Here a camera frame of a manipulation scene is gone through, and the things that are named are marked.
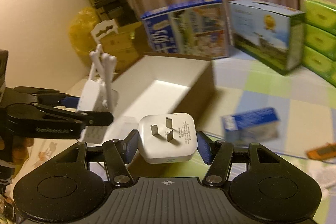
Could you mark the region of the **person's left hand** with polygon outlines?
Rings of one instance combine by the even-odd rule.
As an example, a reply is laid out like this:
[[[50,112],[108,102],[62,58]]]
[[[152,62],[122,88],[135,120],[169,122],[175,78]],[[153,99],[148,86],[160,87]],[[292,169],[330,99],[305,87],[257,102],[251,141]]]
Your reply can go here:
[[[1,138],[1,184],[18,174],[23,163],[29,158],[28,148],[33,144],[33,138],[15,136],[9,148],[6,148],[5,141]]]

